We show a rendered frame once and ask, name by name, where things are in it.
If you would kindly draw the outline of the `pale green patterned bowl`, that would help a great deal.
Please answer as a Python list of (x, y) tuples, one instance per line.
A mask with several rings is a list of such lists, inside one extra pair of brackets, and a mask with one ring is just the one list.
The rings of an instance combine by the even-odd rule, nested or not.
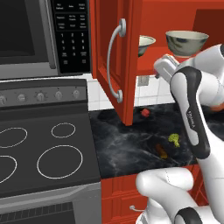
[(169, 50), (178, 57), (190, 57), (207, 42), (209, 36), (197, 31), (167, 31), (165, 33)]
[(138, 44), (138, 56), (141, 57), (144, 55), (145, 51), (150, 45), (153, 45), (156, 40), (153, 37), (141, 35), (139, 37), (139, 44)]

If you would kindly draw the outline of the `orange sweet potato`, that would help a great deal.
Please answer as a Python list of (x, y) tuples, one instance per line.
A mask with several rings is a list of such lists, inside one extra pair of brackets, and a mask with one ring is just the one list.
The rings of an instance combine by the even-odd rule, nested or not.
[(168, 155), (160, 143), (156, 144), (156, 151), (162, 159), (167, 159)]

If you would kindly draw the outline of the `green broccoli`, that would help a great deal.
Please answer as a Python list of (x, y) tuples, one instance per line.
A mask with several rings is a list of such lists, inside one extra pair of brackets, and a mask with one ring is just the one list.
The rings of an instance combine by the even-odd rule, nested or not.
[(174, 143), (174, 145), (176, 147), (179, 147), (180, 146), (180, 144), (179, 144), (179, 135), (177, 133), (170, 134), (169, 137), (168, 137), (168, 141), (170, 143)]

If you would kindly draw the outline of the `grey wall socket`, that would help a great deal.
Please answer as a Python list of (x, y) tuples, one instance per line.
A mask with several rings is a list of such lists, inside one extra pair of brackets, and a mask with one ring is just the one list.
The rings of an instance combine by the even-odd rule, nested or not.
[(139, 87), (148, 86), (149, 85), (149, 76), (148, 75), (139, 76), (137, 85)]

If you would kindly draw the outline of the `black hob with oven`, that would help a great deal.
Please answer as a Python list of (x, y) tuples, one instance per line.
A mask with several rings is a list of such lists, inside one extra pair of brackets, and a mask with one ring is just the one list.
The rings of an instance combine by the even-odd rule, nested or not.
[(0, 224), (102, 224), (86, 81), (10, 81), (0, 95), (7, 99), (0, 103)]

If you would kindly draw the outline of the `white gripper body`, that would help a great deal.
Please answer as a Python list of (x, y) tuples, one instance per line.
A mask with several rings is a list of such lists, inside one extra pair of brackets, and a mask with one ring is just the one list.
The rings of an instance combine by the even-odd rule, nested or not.
[(165, 54), (154, 63), (154, 70), (157, 77), (162, 77), (168, 83), (180, 83), (180, 79), (175, 73), (180, 69), (180, 63), (170, 54)]

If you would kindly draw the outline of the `orange round item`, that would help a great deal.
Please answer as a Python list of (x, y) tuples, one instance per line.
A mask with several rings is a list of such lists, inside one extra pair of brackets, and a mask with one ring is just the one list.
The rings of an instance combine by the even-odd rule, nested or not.
[(222, 103), (219, 106), (212, 106), (212, 107), (210, 107), (210, 109), (211, 109), (211, 111), (214, 111), (214, 112), (222, 111), (224, 109), (224, 103)]

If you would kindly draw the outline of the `red cupboard door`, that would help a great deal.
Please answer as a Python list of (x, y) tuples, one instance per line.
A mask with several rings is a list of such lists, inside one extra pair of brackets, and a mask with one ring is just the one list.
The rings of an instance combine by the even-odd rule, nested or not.
[(92, 75), (131, 125), (143, 0), (89, 0)]

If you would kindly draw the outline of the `red wall cupboard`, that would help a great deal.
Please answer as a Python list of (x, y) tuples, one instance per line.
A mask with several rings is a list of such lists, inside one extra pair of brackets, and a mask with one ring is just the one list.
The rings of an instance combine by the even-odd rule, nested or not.
[(153, 74), (154, 62), (166, 53), (168, 31), (196, 31), (209, 35), (202, 49), (224, 44), (224, 0), (143, 0), (140, 34), (156, 43), (137, 60), (137, 75)]

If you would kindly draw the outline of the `red base cupboards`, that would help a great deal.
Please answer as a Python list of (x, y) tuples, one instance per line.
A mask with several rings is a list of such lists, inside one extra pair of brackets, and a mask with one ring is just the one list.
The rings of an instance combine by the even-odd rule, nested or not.
[(135, 224), (141, 212), (130, 210), (145, 209), (147, 199), (136, 189), (136, 174), (106, 178), (101, 181), (101, 223)]

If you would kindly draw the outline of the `grey microwave oven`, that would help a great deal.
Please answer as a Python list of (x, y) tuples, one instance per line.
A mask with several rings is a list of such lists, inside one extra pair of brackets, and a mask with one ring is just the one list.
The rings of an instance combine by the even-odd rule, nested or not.
[(56, 69), (49, 66), (39, 0), (0, 0), (0, 80), (91, 71), (89, 0), (45, 0)]

